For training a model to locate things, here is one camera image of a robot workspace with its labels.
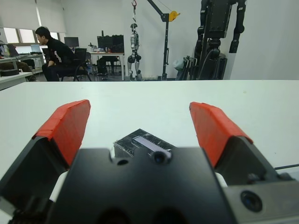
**table surface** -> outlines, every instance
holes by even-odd
[[[5,63],[5,62],[12,62],[12,61],[17,61],[18,59],[15,57],[4,57],[0,59],[0,63]]]
[[[5,83],[8,81],[16,80],[16,79],[27,77],[30,75],[32,75],[32,72],[20,72],[18,75],[15,75],[15,76],[3,76],[3,77],[0,77],[0,83]]]
[[[81,148],[111,149],[138,128],[198,147],[189,112],[196,101],[221,108],[272,166],[297,164],[298,95],[299,81],[22,83],[0,92],[0,178],[57,107],[82,99],[91,112]]]
[[[92,55],[124,55],[125,53],[90,52]]]

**desk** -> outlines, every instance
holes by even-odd
[[[22,55],[22,56],[18,56],[16,57],[18,60],[28,60],[28,59],[35,59],[35,58],[40,58],[41,59],[41,62],[42,64],[45,64],[45,61],[43,59],[43,54],[41,55]]]
[[[3,58],[3,59],[0,59],[0,64],[1,64],[1,63],[12,62],[13,65],[14,65],[14,69],[18,69],[17,61],[18,61],[18,60],[17,60],[15,57],[6,57],[6,58]]]
[[[6,76],[0,77],[0,90],[6,89],[8,87],[24,83],[26,82],[27,76],[32,75],[31,72],[20,72],[18,75],[15,76]]]
[[[198,147],[189,112],[196,101],[220,107],[274,167],[297,164],[297,95],[299,81],[278,80],[22,83],[0,92],[0,178],[57,107],[82,99],[91,111],[81,148],[110,149],[138,128],[177,147]]]
[[[122,81],[125,80],[125,72],[124,72],[124,60],[123,57],[125,53],[105,53],[105,52],[90,52],[91,55],[97,55],[98,59],[99,56],[118,56],[120,58],[120,63],[121,63],[121,79]]]
[[[35,58],[40,58],[42,65],[45,64],[43,55],[25,55],[25,56],[17,56],[17,57],[6,57],[3,59],[0,59],[0,63],[12,62],[14,65],[14,69],[18,69],[18,66],[16,64],[17,61],[35,59]]]

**person sitting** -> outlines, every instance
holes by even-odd
[[[43,65],[43,73],[48,82],[59,82],[59,76],[75,72],[75,55],[68,46],[51,37],[46,27],[39,27],[36,36],[38,41],[42,45],[47,45],[49,49],[50,60],[48,64]]]

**screw hole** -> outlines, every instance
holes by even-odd
[[[129,163],[128,160],[121,160],[117,163],[118,166],[121,166],[121,165],[126,165],[127,163]]]

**dark pants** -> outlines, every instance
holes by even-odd
[[[48,67],[47,64],[43,65],[43,74],[48,82],[59,82],[59,77],[72,76],[75,70],[76,67],[74,66],[53,65]]]

